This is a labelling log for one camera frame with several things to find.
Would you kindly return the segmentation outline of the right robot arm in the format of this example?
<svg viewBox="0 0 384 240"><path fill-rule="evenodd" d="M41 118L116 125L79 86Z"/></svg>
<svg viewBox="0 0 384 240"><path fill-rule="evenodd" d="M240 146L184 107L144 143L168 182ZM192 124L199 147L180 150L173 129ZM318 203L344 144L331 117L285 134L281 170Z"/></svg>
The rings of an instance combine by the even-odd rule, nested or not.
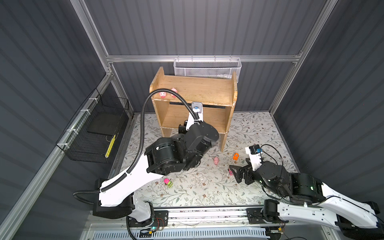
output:
<svg viewBox="0 0 384 240"><path fill-rule="evenodd" d="M282 165L247 160L247 165L229 167L237 183L258 183L274 195L260 210L248 209L251 224L285 224L294 221L318 224L353 240L382 240L384 222L375 202L358 202L304 173L289 173Z"/></svg>

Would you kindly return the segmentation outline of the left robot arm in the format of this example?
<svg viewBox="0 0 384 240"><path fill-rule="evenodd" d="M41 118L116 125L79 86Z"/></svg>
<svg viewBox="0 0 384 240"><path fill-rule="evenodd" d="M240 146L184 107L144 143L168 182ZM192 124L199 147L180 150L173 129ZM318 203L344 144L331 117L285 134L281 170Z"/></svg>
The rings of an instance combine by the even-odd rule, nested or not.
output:
<svg viewBox="0 0 384 240"><path fill-rule="evenodd" d="M145 111L143 105L140 118L140 142L137 155L131 165L115 177L100 182L95 190L80 190L73 193L79 202L93 206L93 215L106 219L133 218L139 223L155 218L153 205L135 196L142 186L167 176L196 168L204 154L219 140L218 131L204 122L203 104L191 104L177 92L160 88L153 90L145 99L155 94L169 93L186 107L189 118L179 127L179 133L169 138L159 138L147 148L145 141Z"/></svg>

